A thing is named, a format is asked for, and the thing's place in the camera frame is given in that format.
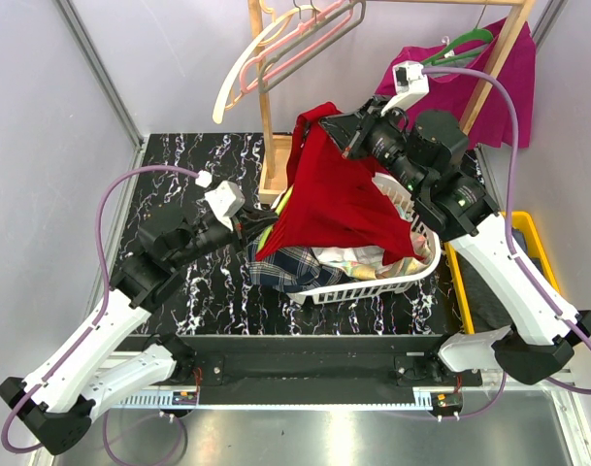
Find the navy plaid skirt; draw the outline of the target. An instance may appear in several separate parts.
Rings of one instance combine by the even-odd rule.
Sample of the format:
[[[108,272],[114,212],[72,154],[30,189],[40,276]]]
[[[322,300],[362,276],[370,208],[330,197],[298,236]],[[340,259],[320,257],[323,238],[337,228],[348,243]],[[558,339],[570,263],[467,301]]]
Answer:
[[[321,264],[310,248],[283,248],[257,260],[258,246],[256,241],[246,250],[252,284],[285,293],[299,293],[351,282],[351,277],[341,269]]]

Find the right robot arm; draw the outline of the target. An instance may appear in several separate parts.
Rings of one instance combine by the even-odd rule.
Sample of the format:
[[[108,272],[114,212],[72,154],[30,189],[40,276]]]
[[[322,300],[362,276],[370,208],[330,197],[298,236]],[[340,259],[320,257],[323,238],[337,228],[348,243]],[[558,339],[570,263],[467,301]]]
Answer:
[[[409,193],[417,219],[471,264],[511,318],[498,330],[447,338],[425,360],[426,376],[440,385],[472,369],[501,369],[528,385],[550,378],[591,335],[591,311],[555,290],[514,241],[510,215],[460,170],[469,138],[453,114],[428,110],[402,125],[406,113],[382,104],[373,97],[320,126],[345,158],[370,156]]]

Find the pastel floral skirt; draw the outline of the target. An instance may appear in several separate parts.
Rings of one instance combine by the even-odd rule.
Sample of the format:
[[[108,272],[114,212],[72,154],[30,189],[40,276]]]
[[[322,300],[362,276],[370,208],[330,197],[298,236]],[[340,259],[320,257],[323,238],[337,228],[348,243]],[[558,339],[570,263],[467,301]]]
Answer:
[[[343,270],[348,276],[361,281],[382,280],[410,276],[417,274],[429,266],[432,260],[432,252],[427,238],[418,232],[410,232],[410,240],[415,256],[404,257],[389,265],[380,263],[364,265],[354,262],[338,263],[337,267]]]

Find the pink plastic hanger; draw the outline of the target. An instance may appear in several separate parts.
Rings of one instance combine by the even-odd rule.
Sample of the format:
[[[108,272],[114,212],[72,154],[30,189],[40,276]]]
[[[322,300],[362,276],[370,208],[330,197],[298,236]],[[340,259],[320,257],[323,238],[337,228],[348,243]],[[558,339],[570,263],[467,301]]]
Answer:
[[[364,1],[334,1],[324,9],[294,6],[266,26],[236,60],[216,105],[229,110],[247,94],[267,93],[360,25]]]

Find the white plastic laundry basket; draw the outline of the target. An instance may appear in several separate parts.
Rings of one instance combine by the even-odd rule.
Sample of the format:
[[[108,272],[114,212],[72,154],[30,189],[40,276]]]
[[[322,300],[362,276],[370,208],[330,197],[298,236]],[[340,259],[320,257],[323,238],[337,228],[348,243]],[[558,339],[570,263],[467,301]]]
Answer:
[[[350,283],[336,284],[319,287],[316,289],[291,293],[289,297],[302,304],[310,297],[315,304],[343,302],[359,298],[374,297],[386,291],[403,293],[416,282],[431,275],[437,268],[442,255],[442,246],[439,236],[430,230],[425,224],[416,218],[413,203],[407,190],[388,175],[377,173],[373,177],[373,183],[378,190],[392,201],[402,220],[410,224],[410,231],[422,233],[429,243],[432,252],[432,260],[428,267],[421,272],[397,278],[382,280],[356,280],[351,278]]]

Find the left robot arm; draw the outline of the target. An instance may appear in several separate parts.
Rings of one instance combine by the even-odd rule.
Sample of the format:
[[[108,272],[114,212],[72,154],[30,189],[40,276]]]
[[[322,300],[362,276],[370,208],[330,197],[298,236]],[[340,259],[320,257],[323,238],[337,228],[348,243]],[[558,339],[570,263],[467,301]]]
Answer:
[[[278,220],[272,211],[244,205],[219,220],[193,217],[162,205],[138,228],[138,245],[106,285],[97,306],[63,346],[25,378],[8,377],[0,397],[52,455],[68,451],[112,406],[154,383],[186,384],[197,375],[196,352],[167,334],[103,374],[97,371],[133,330],[183,285],[183,270],[206,255],[243,250]]]

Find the cream plastic hanger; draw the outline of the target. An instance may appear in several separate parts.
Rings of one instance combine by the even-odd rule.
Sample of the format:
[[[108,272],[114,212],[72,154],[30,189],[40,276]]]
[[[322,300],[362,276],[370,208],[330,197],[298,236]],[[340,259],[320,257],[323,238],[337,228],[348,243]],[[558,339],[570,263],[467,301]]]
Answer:
[[[246,81],[248,70],[260,66],[273,52],[302,37],[326,12],[313,5],[295,6],[280,16],[265,1],[249,1],[248,9],[254,29],[253,40],[228,72],[213,106],[213,122],[221,124],[224,114],[260,84],[260,78]]]

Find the white garment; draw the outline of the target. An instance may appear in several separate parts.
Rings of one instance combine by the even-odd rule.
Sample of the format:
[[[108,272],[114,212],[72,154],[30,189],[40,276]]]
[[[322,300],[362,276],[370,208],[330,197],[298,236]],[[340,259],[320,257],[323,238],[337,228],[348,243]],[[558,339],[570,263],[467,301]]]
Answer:
[[[320,263],[327,265],[343,262],[371,265],[380,263],[384,255],[384,249],[377,246],[346,249],[337,247],[312,248],[312,252]]]

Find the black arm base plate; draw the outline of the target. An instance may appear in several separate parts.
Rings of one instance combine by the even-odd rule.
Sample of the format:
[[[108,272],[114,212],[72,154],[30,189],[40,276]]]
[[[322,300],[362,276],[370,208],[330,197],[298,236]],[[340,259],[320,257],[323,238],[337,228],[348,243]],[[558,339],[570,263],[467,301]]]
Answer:
[[[172,410],[431,411],[436,392],[478,387],[436,351],[442,336],[131,336],[98,375],[115,385],[105,409],[141,394]]]

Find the red dress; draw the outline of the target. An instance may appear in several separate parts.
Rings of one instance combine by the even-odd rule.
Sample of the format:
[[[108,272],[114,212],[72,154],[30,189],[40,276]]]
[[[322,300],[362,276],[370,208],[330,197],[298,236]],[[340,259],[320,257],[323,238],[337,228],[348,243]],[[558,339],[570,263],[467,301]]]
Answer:
[[[291,194],[257,260],[287,247],[377,246],[384,265],[417,257],[410,224],[373,183],[381,166],[371,158],[343,158],[320,127],[322,117],[339,112],[326,102],[297,117],[286,164]]]

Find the grey wire hanger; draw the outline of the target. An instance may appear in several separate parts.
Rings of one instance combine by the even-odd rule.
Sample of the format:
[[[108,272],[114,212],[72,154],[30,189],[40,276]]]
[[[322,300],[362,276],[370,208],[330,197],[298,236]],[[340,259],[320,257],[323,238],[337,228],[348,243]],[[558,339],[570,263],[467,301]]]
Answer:
[[[359,26],[366,14],[366,1],[335,1],[316,11],[292,39],[282,42],[277,51],[260,66],[257,78],[247,86],[260,94],[268,93]]]

